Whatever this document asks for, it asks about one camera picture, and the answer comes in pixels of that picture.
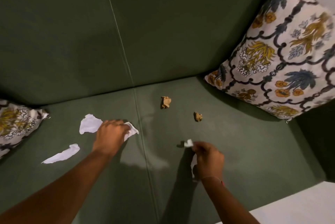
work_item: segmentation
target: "throw pillow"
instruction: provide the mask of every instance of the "throw pillow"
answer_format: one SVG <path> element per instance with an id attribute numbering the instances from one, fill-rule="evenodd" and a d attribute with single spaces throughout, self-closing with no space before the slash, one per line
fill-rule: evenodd
<path id="1" fill-rule="evenodd" d="M 315 0 L 267 0 L 232 56 L 205 80 L 280 119 L 335 97 L 332 13 Z"/>
<path id="2" fill-rule="evenodd" d="M 31 109 L 0 100 L 0 158 L 48 117 L 43 109 Z"/>

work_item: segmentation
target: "sofa seat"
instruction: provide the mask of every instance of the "sofa seat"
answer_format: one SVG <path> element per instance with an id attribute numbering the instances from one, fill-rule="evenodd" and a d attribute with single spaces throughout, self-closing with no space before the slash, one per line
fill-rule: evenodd
<path id="1" fill-rule="evenodd" d="M 161 109 L 161 96 L 172 99 Z M 202 185 L 192 181 L 192 151 L 180 141 L 208 141 L 225 154 L 224 183 L 248 209 L 325 180 L 300 128 L 207 85 L 199 77 L 152 84 L 45 107 L 50 119 L 1 160 L 0 212 L 57 179 L 92 148 L 79 134 L 86 114 L 126 119 L 139 131 L 123 145 L 89 193 L 74 223 L 219 222 Z M 196 122 L 193 112 L 203 115 Z M 41 164 L 77 143 L 65 161 Z"/>

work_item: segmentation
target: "pillow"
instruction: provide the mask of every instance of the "pillow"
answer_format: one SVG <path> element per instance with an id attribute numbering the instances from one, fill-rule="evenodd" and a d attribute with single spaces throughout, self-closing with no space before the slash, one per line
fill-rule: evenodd
<path id="1" fill-rule="evenodd" d="M 0 158 L 48 117 L 43 109 L 31 109 L 0 100 Z"/>
<path id="2" fill-rule="evenodd" d="M 232 56 L 205 80 L 290 120 L 335 96 L 332 13 L 315 0 L 267 0 Z"/>

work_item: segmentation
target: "person's right hand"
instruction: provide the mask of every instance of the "person's right hand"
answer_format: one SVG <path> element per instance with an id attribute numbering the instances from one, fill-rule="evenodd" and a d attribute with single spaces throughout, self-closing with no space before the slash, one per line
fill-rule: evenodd
<path id="1" fill-rule="evenodd" d="M 192 150 L 197 154 L 199 178 L 216 177 L 222 180 L 224 155 L 210 143 L 194 142 Z"/>
<path id="2" fill-rule="evenodd" d="M 112 158 L 120 149 L 129 130 L 130 127 L 122 120 L 104 121 L 96 133 L 92 152 L 97 151 Z"/>

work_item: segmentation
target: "person's right arm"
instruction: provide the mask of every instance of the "person's right arm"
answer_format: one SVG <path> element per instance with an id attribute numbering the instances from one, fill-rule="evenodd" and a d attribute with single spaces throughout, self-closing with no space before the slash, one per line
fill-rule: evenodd
<path id="1" fill-rule="evenodd" d="M 194 142 L 197 168 L 210 199 L 223 224 L 259 224 L 259 222 L 222 185 L 224 155 L 210 143 Z"/>

